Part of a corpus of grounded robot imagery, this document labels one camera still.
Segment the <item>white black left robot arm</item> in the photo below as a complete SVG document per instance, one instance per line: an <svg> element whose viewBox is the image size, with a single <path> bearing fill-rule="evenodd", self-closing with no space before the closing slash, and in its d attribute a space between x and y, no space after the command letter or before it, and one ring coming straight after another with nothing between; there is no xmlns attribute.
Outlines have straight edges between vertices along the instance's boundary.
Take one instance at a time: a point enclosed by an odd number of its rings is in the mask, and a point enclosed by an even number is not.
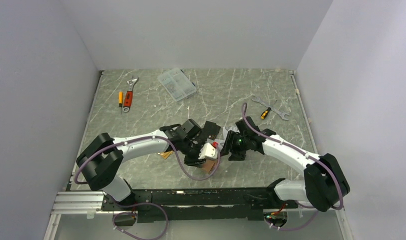
<svg viewBox="0 0 406 240"><path fill-rule="evenodd" d="M133 206L135 195L128 183L117 174L122 163L145 155L173 151L184 155L184 165L199 166L207 159L215 159L218 150L206 138L199 139L202 132L192 119L183 124L162 126L159 129L132 137L111 137L108 133L98 135L77 157L79 174L85 178L93 191L103 191L110 195L122 210Z"/></svg>

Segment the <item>tan leather card holder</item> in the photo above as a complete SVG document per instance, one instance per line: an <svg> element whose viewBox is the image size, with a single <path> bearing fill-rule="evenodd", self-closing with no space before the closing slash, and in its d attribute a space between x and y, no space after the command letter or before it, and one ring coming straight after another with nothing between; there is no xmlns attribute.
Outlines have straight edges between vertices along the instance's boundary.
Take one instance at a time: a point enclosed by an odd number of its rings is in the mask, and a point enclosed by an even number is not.
<svg viewBox="0 0 406 240"><path fill-rule="evenodd" d="M201 164L200 169L203 172L210 174L214 171L217 163L218 163L217 160L207 159L205 163Z"/></svg>

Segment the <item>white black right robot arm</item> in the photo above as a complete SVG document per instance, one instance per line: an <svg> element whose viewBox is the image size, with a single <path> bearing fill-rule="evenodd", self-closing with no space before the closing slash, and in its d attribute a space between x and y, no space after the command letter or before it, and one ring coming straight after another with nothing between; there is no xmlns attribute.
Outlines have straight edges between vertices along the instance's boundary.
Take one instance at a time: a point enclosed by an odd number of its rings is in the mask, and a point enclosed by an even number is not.
<svg viewBox="0 0 406 240"><path fill-rule="evenodd" d="M343 206L350 186L335 156L306 151L273 130L260 130L249 116L237 121L236 126L238 131L230 130L226 136L222 156L243 161L247 151L254 151L285 163L303 176L303 180L279 178L267 186L266 200L271 207L277 208L285 201L307 202L320 212Z"/></svg>

